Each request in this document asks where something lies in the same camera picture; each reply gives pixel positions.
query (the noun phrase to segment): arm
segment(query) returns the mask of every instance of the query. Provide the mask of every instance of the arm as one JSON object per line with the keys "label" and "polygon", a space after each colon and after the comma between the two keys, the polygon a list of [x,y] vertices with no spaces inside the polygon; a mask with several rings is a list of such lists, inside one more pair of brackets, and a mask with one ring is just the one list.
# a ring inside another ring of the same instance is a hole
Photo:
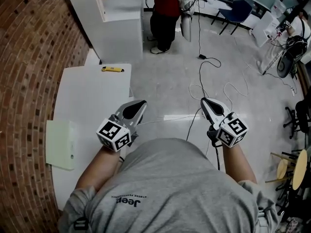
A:
{"label": "arm", "polygon": [[225,172],[236,182],[249,180],[257,183],[256,177],[249,165],[246,157],[243,154],[239,144],[228,148],[223,144]]}
{"label": "arm", "polygon": [[292,26],[289,26],[286,31],[288,32],[289,35],[292,35],[295,32],[295,29]]}
{"label": "arm", "polygon": [[114,175],[119,162],[119,156],[120,151],[114,152],[102,146],[79,178],[76,189],[93,186],[96,191],[99,191]]}

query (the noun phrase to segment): gray floor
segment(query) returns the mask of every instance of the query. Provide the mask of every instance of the gray floor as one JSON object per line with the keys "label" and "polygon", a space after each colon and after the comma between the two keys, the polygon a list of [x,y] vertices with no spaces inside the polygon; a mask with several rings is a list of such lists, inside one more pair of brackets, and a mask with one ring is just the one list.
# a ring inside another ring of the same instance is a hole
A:
{"label": "gray floor", "polygon": [[[199,45],[198,16],[192,22],[192,42],[187,42],[181,35],[179,22],[176,25],[175,41],[169,53],[153,55],[149,52],[154,45],[146,37],[150,35],[151,13],[144,14],[144,55],[143,60],[133,65],[131,87],[135,98],[148,102],[148,111],[143,122],[161,121],[142,124],[138,128],[139,138],[131,149],[151,139],[159,137],[178,137],[186,139],[187,132],[196,110],[200,107],[199,100],[190,96],[189,84],[199,84],[199,66],[202,60],[197,59]],[[275,198],[274,188],[277,183],[265,184],[266,180],[276,178],[278,159],[271,157],[270,152],[290,152],[304,147],[304,135],[299,133],[294,139],[289,139],[290,128],[283,128],[283,123],[289,119],[285,106],[294,108],[303,98],[298,81],[293,83],[290,77],[285,83],[297,87],[297,94],[292,95],[291,88],[285,86],[282,80],[270,75],[262,76],[256,68],[256,59],[263,55],[267,46],[259,49],[248,30],[234,29],[229,25],[222,35],[219,35],[223,25],[216,21],[211,25],[211,19],[200,17],[201,53],[221,61],[222,66],[215,68],[203,64],[202,82],[208,94],[224,102],[231,108],[230,100],[224,94],[226,83],[234,85],[240,95],[231,85],[227,84],[225,92],[233,101],[233,111],[242,117],[250,127],[248,135],[241,142],[241,147],[253,168],[258,182],[267,194]],[[276,75],[276,68],[270,70]],[[203,96],[201,88],[192,85],[194,97]],[[168,121],[183,117],[181,120]],[[206,132],[210,123],[202,116],[194,120],[189,141],[202,150],[209,160],[217,167],[215,149],[210,145]],[[220,151],[221,169],[224,170],[222,151]]]}

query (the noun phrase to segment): person in red shirt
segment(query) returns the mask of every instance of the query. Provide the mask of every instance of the person in red shirt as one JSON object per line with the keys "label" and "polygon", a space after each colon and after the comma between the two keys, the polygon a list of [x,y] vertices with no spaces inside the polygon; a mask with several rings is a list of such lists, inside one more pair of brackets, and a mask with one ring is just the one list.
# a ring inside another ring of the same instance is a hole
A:
{"label": "person in red shirt", "polygon": [[167,52],[175,39],[176,22],[181,15],[178,0],[155,0],[150,19],[151,33],[157,46],[150,50],[153,54]]}

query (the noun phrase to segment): white table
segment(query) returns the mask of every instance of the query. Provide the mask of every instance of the white table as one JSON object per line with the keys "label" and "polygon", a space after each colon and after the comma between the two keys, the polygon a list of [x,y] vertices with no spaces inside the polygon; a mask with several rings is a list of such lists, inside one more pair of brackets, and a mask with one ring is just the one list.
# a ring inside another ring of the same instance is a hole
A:
{"label": "white table", "polygon": [[[121,67],[124,72],[101,72],[103,66]],[[74,170],[52,166],[58,209],[63,210],[79,177],[102,146],[95,133],[101,122],[129,101],[131,69],[130,64],[65,68],[53,119],[70,120],[77,128]]]}

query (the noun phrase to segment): black office chair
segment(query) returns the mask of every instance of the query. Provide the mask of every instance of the black office chair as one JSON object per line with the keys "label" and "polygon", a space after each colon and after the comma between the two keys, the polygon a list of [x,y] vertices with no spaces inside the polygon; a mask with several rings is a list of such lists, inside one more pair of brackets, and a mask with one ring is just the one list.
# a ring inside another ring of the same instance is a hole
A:
{"label": "black office chair", "polygon": [[311,87],[309,88],[306,97],[302,101],[296,104],[296,107],[295,107],[296,111],[290,110],[289,107],[285,107],[285,110],[287,110],[291,116],[291,121],[284,124],[283,127],[285,128],[288,125],[292,124],[292,133],[290,135],[290,139],[292,139],[292,137],[294,136],[294,133],[297,131],[308,133],[309,131],[308,122],[311,122],[311,118],[309,116],[310,108],[311,108]]}
{"label": "black office chair", "polygon": [[236,24],[236,27],[231,32],[231,34],[233,34],[235,30],[238,28],[238,26],[240,25],[240,23],[244,22],[248,18],[248,16],[252,13],[252,9],[253,9],[252,6],[249,5],[249,3],[245,0],[234,1],[231,4],[231,8],[232,10],[219,9],[216,17],[211,23],[211,25],[214,23],[219,13],[221,13],[225,17],[225,21],[227,22],[227,24],[224,26],[223,30],[220,32],[219,35],[222,34],[222,32],[228,26],[229,22],[233,22]]}

